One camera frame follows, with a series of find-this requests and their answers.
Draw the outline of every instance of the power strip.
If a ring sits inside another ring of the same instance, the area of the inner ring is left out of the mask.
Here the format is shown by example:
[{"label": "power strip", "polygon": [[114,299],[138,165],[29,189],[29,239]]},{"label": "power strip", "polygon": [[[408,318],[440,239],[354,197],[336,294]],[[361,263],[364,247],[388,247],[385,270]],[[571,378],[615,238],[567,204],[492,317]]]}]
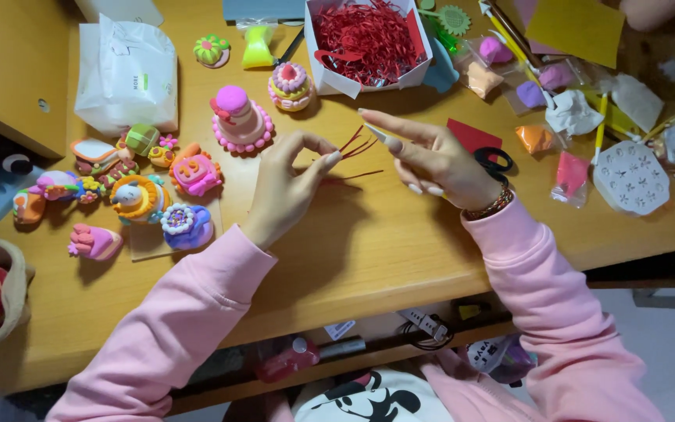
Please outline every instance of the power strip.
[{"label": "power strip", "polygon": [[443,341],[447,335],[447,327],[434,321],[430,316],[417,308],[403,309],[402,311],[397,311],[397,313],[404,316],[408,321],[413,322],[413,324],[438,342]]}]

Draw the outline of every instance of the pink clay cake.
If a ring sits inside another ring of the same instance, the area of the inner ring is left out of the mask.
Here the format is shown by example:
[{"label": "pink clay cake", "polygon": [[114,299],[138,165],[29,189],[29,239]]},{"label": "pink clay cake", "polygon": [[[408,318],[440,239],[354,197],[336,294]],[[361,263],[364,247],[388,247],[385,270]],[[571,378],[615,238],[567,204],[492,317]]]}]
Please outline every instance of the pink clay cake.
[{"label": "pink clay cake", "polygon": [[286,111],[303,110],[314,96],[314,83],[296,63],[279,64],[267,84],[272,102]]},{"label": "pink clay cake", "polygon": [[111,230],[82,223],[74,225],[69,239],[71,242],[67,249],[71,256],[83,256],[95,261],[106,261],[124,243],[121,236]]},{"label": "pink clay cake", "polygon": [[229,151],[251,152],[272,137],[272,119],[238,86],[224,86],[210,100],[215,111],[212,130],[220,145]]}]

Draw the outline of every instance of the hand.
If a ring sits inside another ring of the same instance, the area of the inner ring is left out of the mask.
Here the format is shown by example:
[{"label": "hand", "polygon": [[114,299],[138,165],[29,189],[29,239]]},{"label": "hand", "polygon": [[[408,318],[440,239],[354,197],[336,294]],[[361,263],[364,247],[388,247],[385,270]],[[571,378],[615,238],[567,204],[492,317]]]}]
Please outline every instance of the hand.
[{"label": "hand", "polygon": [[395,157],[395,169],[417,194],[446,194],[457,208],[479,211],[491,205],[502,186],[463,148],[455,135],[441,126],[400,119],[375,110],[359,110],[367,123],[412,142],[388,137],[384,144]]},{"label": "hand", "polygon": [[[293,161],[302,149],[321,155],[301,174]],[[343,159],[326,139],[296,131],[268,148],[259,163],[254,201],[241,231],[260,249],[270,247],[305,214],[322,178]]]}]

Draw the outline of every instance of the scissors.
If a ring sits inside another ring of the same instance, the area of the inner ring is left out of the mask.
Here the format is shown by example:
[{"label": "scissors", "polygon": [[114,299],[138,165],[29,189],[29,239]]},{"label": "scissors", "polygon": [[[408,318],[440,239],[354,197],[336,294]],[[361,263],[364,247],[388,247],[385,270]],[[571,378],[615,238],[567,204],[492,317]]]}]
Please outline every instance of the scissors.
[{"label": "scissors", "polygon": [[[507,161],[507,165],[501,165],[496,161],[489,160],[488,157],[494,155],[497,158],[501,157]],[[486,173],[494,178],[497,182],[503,183],[504,187],[509,187],[509,180],[507,176],[502,173],[510,171],[514,166],[514,161],[506,152],[496,147],[478,148],[473,152],[473,158],[486,170]]]}]

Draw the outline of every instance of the bracelet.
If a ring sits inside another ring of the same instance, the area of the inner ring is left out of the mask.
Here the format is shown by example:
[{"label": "bracelet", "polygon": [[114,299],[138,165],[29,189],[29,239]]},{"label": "bracelet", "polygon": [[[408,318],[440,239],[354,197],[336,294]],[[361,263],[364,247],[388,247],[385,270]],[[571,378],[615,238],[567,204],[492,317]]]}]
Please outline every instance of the bracelet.
[{"label": "bracelet", "polygon": [[469,222],[491,217],[504,209],[504,207],[507,206],[507,204],[509,204],[513,199],[514,192],[502,184],[502,193],[499,194],[499,197],[491,205],[487,206],[481,211],[469,211],[467,209],[463,209],[463,216]]}]

